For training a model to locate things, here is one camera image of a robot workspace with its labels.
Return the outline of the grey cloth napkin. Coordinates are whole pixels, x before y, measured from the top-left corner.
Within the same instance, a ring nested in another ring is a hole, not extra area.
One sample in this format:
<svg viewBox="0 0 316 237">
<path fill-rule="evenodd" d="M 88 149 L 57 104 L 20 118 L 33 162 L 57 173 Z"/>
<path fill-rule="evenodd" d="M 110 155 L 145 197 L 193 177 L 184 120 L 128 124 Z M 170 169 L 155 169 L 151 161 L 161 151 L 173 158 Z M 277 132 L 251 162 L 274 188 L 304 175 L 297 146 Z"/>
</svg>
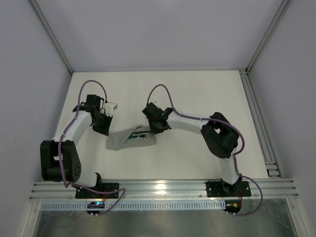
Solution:
<svg viewBox="0 0 316 237">
<path fill-rule="evenodd" d="M 126 130 L 118 131 L 109 134 L 107 142 L 106 142 L 106 148 L 112 151 L 118 151 L 121 149 L 127 149 L 127 148 L 137 148 L 137 147 L 147 147 L 147 146 L 153 146 L 156 144 L 156 138 L 150 137 L 147 139 L 143 138 L 133 138 L 129 139 L 128 137 L 130 134 L 134 132 L 150 132 L 150 128 L 148 126 L 135 126 Z"/>
</svg>

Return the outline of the knife with green handle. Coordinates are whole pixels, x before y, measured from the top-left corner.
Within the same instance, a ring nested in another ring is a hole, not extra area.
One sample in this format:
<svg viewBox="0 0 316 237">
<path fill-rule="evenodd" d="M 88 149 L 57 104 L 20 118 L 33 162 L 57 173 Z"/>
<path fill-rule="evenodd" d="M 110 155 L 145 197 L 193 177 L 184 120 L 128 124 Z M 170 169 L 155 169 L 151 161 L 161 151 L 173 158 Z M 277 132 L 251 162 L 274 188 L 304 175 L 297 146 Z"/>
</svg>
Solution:
<svg viewBox="0 0 316 237">
<path fill-rule="evenodd" d="M 140 132 L 134 132 L 132 134 L 130 134 L 130 136 L 128 137 L 129 139 L 133 139 L 133 138 L 147 138 L 148 133 L 144 132 L 144 131 L 140 131 Z"/>
</svg>

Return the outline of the fork with green handle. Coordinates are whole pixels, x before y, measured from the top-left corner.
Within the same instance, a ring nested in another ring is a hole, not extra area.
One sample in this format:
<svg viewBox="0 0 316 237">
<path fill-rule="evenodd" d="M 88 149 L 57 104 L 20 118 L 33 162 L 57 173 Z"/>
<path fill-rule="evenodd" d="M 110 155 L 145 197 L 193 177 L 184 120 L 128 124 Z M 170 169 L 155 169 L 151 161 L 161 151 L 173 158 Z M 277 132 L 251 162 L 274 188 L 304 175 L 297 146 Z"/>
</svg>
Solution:
<svg viewBox="0 0 316 237">
<path fill-rule="evenodd" d="M 135 138 L 143 138 L 143 139 L 147 139 L 147 138 L 150 138 L 150 137 L 154 137 L 154 135 L 152 133 L 137 133 L 137 134 L 133 134 L 133 136 Z"/>
</svg>

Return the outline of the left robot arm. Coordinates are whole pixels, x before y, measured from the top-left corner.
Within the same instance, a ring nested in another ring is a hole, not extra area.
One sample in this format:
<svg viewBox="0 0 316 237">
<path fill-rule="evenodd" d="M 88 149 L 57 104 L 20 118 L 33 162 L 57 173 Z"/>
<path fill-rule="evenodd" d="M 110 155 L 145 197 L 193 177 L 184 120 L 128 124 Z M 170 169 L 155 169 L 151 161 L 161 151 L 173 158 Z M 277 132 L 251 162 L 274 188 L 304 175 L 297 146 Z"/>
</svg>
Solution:
<svg viewBox="0 0 316 237">
<path fill-rule="evenodd" d="M 101 175 L 82 168 L 76 145 L 89 127 L 108 136 L 117 107 L 116 103 L 94 94 L 87 95 L 85 102 L 76 105 L 72 118 L 63 131 L 40 145 L 43 180 L 63 182 L 66 186 L 71 184 L 78 188 L 86 187 L 96 193 L 102 192 Z"/>
</svg>

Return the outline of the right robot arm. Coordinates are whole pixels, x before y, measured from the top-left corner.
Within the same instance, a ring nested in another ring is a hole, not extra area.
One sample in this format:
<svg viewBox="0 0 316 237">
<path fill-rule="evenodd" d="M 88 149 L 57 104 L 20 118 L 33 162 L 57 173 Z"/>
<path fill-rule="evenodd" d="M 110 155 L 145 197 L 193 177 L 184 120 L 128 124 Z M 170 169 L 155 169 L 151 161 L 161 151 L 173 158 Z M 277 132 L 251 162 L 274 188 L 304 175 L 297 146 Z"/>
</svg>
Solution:
<svg viewBox="0 0 316 237">
<path fill-rule="evenodd" d="M 173 108 L 162 110 L 155 103 L 148 103 L 142 113 L 154 135 L 171 129 L 201 135 L 209 151 L 219 159 L 223 192 L 228 196 L 239 192 L 242 178 L 236 172 L 234 155 L 241 135 L 222 113 L 215 112 L 208 118 L 195 117 L 184 115 Z"/>
</svg>

